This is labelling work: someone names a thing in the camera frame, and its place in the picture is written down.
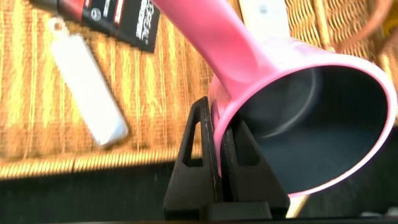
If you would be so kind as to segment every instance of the white label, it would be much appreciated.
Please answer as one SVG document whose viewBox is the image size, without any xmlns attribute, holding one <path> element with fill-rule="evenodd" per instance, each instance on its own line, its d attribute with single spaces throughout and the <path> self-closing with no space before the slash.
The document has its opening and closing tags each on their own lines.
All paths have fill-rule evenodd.
<svg viewBox="0 0 398 224">
<path fill-rule="evenodd" d="M 152 21 L 152 15 L 155 12 L 153 3 L 150 0 L 142 0 L 141 8 L 138 15 L 138 23 L 136 30 L 136 37 L 143 40 L 148 44 L 150 23 Z"/>
<path fill-rule="evenodd" d="M 260 42 L 270 37 L 290 37 L 284 0 L 239 0 L 243 21 Z"/>
</svg>

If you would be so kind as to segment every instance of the wicker surface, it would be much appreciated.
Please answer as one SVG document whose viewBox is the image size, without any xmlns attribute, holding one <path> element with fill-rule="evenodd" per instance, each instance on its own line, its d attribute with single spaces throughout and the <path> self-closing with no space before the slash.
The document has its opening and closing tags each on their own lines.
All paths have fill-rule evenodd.
<svg viewBox="0 0 398 224">
<path fill-rule="evenodd" d="M 239 11 L 238 1 L 229 1 Z M 369 17 L 364 0 L 287 0 L 287 5 L 292 35 L 325 49 Z M 87 40 L 130 128 L 124 142 L 103 149 L 93 144 L 55 67 L 49 18 L 24 0 L 0 2 L 0 179 L 174 160 L 190 105 L 207 93 L 212 76 L 181 33 L 161 16 L 155 54 L 146 54 L 68 24 Z M 398 72 L 391 60 L 396 52 L 380 59 L 390 75 Z M 345 53 L 377 62 L 372 39 Z M 197 139 L 197 156 L 199 147 Z"/>
<path fill-rule="evenodd" d="M 391 21 L 398 20 L 398 1 L 395 0 L 393 2 L 391 11 L 389 16 L 386 19 L 386 23 L 384 27 L 387 29 L 391 29 Z M 379 34 L 379 39 L 383 40 L 383 35 Z M 395 83 L 396 90 L 398 90 L 398 40 L 395 39 L 391 42 L 390 47 L 388 47 L 382 54 L 380 55 L 379 59 L 380 66 L 390 75 L 392 80 Z"/>
</svg>

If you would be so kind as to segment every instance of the woven rattan mat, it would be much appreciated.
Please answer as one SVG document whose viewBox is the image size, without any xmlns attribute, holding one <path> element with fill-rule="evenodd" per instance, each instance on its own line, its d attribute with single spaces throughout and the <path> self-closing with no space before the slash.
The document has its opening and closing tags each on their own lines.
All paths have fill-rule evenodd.
<svg viewBox="0 0 398 224">
<path fill-rule="evenodd" d="M 239 11 L 238 0 L 229 0 Z M 287 0 L 292 35 L 319 47 L 356 32 L 367 1 Z M 206 95 L 211 70 L 161 16 L 155 54 L 74 23 L 91 47 L 131 135 L 103 149 L 93 144 L 49 47 L 50 14 L 25 0 L 0 2 L 0 179 L 172 161 L 190 105 Z M 348 49 L 376 61 L 372 40 Z M 200 153 L 200 140 L 194 154 Z"/>
</svg>

